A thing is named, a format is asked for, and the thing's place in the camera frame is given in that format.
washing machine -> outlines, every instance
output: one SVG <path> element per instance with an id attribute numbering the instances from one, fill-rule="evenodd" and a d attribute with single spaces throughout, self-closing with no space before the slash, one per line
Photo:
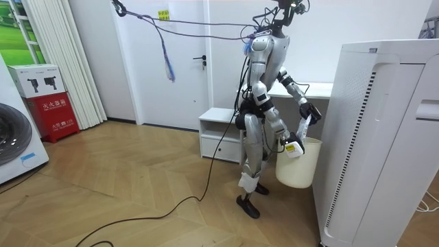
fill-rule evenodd
<path id="1" fill-rule="evenodd" d="M 0 56 L 0 184 L 47 161 L 35 125 Z"/>

cabinet drawer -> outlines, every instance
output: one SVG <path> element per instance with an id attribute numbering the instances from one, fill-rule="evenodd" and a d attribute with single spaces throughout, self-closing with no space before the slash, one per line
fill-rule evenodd
<path id="1" fill-rule="evenodd" d="M 201 138 L 202 156 L 211 158 L 219 140 Z M 222 141 L 218 147 L 215 158 L 225 161 L 238 162 L 241 157 L 241 144 L 230 141 Z"/>

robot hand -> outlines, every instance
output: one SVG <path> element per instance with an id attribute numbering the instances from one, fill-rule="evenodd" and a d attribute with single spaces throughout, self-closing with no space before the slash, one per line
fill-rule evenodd
<path id="1" fill-rule="evenodd" d="M 311 115 L 311 122 L 309 123 L 310 126 L 316 124 L 319 120 L 322 118 L 322 114 L 320 114 L 320 111 L 312 104 L 312 103 L 304 103 L 300 105 L 300 115 L 307 119 L 308 116 Z"/>

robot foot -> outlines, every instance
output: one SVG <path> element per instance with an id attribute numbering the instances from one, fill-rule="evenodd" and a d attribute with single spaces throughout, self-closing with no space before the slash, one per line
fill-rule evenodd
<path id="1" fill-rule="evenodd" d="M 258 183 L 258 185 L 256 186 L 255 191 L 257 193 L 260 193 L 261 195 L 264 195 L 264 196 L 266 196 L 270 193 L 270 191 L 267 188 L 265 188 L 263 185 L 261 185 L 260 183 Z"/>
<path id="2" fill-rule="evenodd" d="M 242 200 L 241 196 L 238 196 L 236 198 L 236 203 L 241 206 L 241 208 L 248 214 L 248 216 L 252 217 L 253 219 L 259 218 L 261 216 L 261 213 L 259 210 L 257 210 L 250 200 Z"/>

red box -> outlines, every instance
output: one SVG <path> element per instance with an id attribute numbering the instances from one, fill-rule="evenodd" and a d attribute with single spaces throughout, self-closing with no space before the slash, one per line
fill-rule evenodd
<path id="1" fill-rule="evenodd" d="M 56 93 L 24 100 L 43 141 L 56 143 L 63 137 L 80 132 L 67 93 Z"/>

